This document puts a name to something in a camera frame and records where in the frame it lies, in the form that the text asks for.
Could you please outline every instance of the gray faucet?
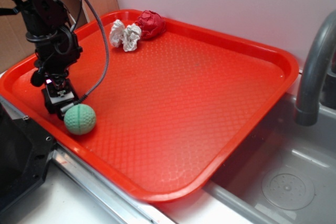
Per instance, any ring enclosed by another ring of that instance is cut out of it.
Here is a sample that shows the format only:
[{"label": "gray faucet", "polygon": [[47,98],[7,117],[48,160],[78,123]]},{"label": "gray faucet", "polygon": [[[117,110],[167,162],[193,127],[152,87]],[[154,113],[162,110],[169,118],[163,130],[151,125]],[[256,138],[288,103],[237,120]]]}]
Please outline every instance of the gray faucet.
[{"label": "gray faucet", "polygon": [[314,125],[319,105],[336,109],[336,10],[325,19],[315,36],[304,65],[295,105],[295,121]]}]

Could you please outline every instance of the crumpled white fabric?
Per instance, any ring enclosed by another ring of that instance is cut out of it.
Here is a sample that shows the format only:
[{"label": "crumpled white fabric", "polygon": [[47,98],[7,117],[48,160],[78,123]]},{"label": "crumpled white fabric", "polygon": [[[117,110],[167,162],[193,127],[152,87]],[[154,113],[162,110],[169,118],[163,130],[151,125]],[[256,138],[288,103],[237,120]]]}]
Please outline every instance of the crumpled white fabric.
[{"label": "crumpled white fabric", "polygon": [[141,36],[141,28],[136,24],[128,25],[124,30],[122,43],[125,52],[134,51],[137,48]]},{"label": "crumpled white fabric", "polygon": [[122,43],[122,37],[124,34],[125,25],[119,19],[113,22],[113,26],[110,32],[110,42],[114,47],[119,47]]},{"label": "crumpled white fabric", "polygon": [[134,51],[137,49],[138,40],[141,37],[141,28],[136,24],[125,25],[122,21],[117,19],[113,22],[113,26],[110,32],[110,42],[114,47],[119,47],[123,44],[125,52]]}]

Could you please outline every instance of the red tray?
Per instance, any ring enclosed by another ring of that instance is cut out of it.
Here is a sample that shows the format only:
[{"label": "red tray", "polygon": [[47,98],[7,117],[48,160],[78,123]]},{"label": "red tray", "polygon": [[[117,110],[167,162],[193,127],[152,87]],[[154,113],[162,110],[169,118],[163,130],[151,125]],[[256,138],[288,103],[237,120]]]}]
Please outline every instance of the red tray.
[{"label": "red tray", "polygon": [[[109,34],[116,19],[102,16]],[[97,114],[89,134],[67,132],[48,114],[29,81],[35,56],[9,69],[0,93],[59,143],[130,195],[168,201],[202,187],[285,93],[298,75],[283,50],[166,18],[166,32],[140,40],[134,52],[110,48],[106,79],[85,101]],[[99,79],[104,47],[96,22],[77,32],[83,53],[70,68],[81,96]]]}]

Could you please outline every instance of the sink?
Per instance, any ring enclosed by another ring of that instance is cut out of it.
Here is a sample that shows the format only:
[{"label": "sink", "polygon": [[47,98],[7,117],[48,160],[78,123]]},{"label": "sink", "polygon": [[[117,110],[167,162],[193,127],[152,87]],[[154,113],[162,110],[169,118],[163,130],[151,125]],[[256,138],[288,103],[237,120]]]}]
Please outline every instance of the sink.
[{"label": "sink", "polygon": [[321,106],[316,125],[300,126],[294,103],[281,98],[206,188],[256,223],[334,223],[336,113]]}]

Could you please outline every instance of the green ball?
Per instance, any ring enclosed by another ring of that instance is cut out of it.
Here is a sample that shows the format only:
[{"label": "green ball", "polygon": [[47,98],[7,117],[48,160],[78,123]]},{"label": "green ball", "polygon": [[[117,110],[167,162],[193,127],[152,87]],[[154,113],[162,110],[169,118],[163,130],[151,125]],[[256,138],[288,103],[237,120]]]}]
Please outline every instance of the green ball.
[{"label": "green ball", "polygon": [[65,113],[64,123],[72,134],[83,135],[89,133],[94,128],[96,114],[90,106],[78,104]]}]

